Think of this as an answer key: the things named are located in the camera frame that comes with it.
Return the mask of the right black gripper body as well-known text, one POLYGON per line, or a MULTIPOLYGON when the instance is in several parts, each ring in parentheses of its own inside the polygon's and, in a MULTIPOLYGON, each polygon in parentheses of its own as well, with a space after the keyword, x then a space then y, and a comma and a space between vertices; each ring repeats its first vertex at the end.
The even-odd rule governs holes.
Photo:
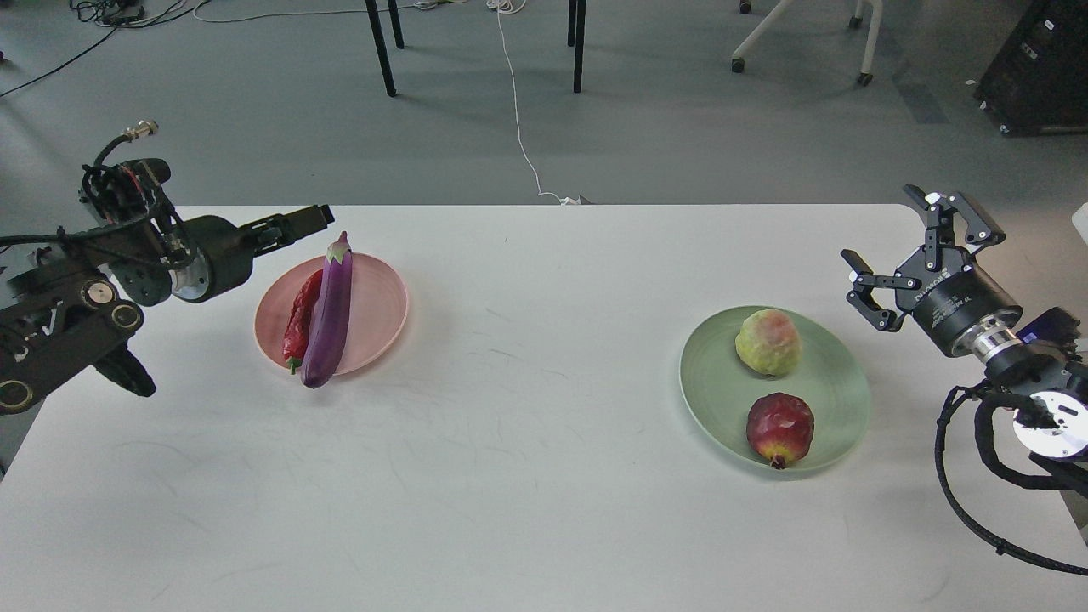
POLYGON ((908 314, 945 356, 966 355, 969 342, 962 336, 980 321, 1019 322, 1023 307, 977 267, 970 252, 960 246, 938 252, 940 264, 931 269, 922 249, 897 267, 897 276, 916 280, 914 287, 897 290, 897 307, 908 314))

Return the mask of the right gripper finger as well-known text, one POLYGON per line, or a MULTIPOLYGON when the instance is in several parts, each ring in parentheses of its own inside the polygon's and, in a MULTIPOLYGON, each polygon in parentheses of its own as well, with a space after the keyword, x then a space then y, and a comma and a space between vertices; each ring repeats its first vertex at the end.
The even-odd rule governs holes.
POLYGON ((944 250, 955 249, 974 258, 1006 238, 994 217, 962 191, 949 195, 940 191, 926 193, 913 184, 906 184, 903 191, 908 196, 908 208, 925 225, 924 241, 913 256, 941 258, 944 250))
POLYGON ((898 332, 902 328, 905 314, 897 309, 885 309, 874 298, 873 291, 875 289, 914 291, 922 286, 920 280, 913 276, 876 276, 867 261, 853 249, 842 249, 841 257, 854 274, 852 290, 846 292, 846 302, 878 331, 898 332))

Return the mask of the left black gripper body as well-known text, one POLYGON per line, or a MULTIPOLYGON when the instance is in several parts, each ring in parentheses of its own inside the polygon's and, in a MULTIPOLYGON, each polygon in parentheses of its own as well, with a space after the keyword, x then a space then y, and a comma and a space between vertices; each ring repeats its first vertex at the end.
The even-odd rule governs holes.
POLYGON ((172 294, 188 303, 217 298, 245 283, 252 274, 256 241, 254 229, 236 227, 217 216, 184 222, 185 245, 193 258, 171 272, 172 294))

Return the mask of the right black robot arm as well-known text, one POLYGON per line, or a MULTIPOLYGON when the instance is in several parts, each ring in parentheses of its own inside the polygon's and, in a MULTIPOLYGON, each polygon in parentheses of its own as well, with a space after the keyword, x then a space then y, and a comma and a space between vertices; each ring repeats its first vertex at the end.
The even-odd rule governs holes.
POLYGON ((949 485, 947 431, 975 400, 977 452, 996 477, 1023 490, 1085 494, 1085 362, 1076 343, 1080 321, 1049 309, 1017 329, 1023 309, 982 270, 977 256, 1006 234, 967 195, 904 186, 922 218, 924 241, 890 276, 873 271, 855 250, 841 256, 852 271, 846 301, 878 331, 897 332, 913 319, 949 358, 972 355, 982 380, 948 392, 936 421, 935 468, 949 507, 994 548, 1042 570, 1084 575, 1085 567, 1048 558, 988 530, 968 514, 949 485))

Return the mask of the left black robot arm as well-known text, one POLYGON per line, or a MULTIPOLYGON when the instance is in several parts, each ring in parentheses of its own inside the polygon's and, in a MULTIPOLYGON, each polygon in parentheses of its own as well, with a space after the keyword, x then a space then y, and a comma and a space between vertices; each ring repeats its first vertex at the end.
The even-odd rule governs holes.
POLYGON ((170 167, 159 158, 106 163, 123 144, 158 132, 151 120, 124 128, 84 166, 79 201, 98 227, 82 232, 3 238, 34 245, 30 268, 8 280, 15 302, 3 309, 1 411, 39 406, 92 368, 140 397, 153 379, 128 347, 145 309, 169 298, 203 303, 242 286, 255 259, 326 229, 326 205, 276 213, 249 224, 205 215, 183 220, 168 199, 170 167))

